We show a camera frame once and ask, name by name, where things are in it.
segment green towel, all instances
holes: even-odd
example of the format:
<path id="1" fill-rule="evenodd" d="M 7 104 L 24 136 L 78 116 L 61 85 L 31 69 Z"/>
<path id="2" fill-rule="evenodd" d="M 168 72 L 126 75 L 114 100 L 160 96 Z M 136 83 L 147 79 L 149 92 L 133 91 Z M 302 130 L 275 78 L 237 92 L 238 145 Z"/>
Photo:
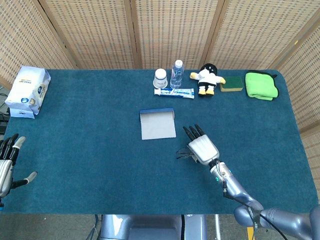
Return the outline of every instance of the green towel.
<path id="1" fill-rule="evenodd" d="M 248 71 L 245 75 L 245 88 L 248 96 L 269 101 L 278 97 L 278 89 L 274 80 L 276 76 L 262 71 Z"/>

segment sponge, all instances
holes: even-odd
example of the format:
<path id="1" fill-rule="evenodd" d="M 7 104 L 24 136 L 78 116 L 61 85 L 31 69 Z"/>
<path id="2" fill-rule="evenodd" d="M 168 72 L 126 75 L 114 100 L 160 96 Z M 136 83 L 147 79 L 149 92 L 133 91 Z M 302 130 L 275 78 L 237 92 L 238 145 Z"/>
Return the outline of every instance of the sponge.
<path id="1" fill-rule="evenodd" d="M 220 83 L 221 92 L 238 92 L 244 89 L 242 78 L 239 76 L 224 77 L 225 84 Z"/>

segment tissue package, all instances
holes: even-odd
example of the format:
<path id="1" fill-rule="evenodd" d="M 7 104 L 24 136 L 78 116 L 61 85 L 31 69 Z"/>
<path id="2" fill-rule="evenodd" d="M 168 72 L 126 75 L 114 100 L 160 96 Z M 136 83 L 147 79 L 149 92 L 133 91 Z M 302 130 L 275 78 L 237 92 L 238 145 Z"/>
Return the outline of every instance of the tissue package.
<path id="1" fill-rule="evenodd" d="M 50 80 L 44 68 L 21 66 L 5 100 L 11 117 L 34 119 L 44 101 Z"/>

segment bottle cap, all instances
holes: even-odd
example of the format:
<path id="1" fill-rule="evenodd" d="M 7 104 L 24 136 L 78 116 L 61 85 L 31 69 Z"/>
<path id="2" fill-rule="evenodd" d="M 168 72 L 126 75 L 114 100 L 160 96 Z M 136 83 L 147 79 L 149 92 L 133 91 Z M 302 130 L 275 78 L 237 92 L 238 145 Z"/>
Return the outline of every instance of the bottle cap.
<path id="1" fill-rule="evenodd" d="M 166 70 L 159 68 L 155 71 L 155 77 L 157 79 L 164 79 L 167 76 Z"/>
<path id="2" fill-rule="evenodd" d="M 179 68 L 181 68 L 181 67 L 182 67 L 183 62 L 182 62 L 181 60 L 177 60 L 177 61 L 175 61 L 175 64 L 174 64 L 174 65 L 175 65 L 175 67 L 176 67 L 176 68 L 178 68 L 178 69 L 179 69 Z"/>

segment plush doll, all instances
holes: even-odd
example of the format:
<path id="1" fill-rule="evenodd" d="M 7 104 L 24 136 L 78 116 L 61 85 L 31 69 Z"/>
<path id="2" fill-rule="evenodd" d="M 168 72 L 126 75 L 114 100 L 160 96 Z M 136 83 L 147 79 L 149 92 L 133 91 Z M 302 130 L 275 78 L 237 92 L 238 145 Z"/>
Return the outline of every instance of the plush doll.
<path id="1" fill-rule="evenodd" d="M 217 68 L 211 63 L 203 65 L 199 73 L 192 72 L 190 78 L 198 80 L 199 95 L 214 95 L 217 84 L 225 84 L 226 80 L 221 76 L 216 76 Z"/>

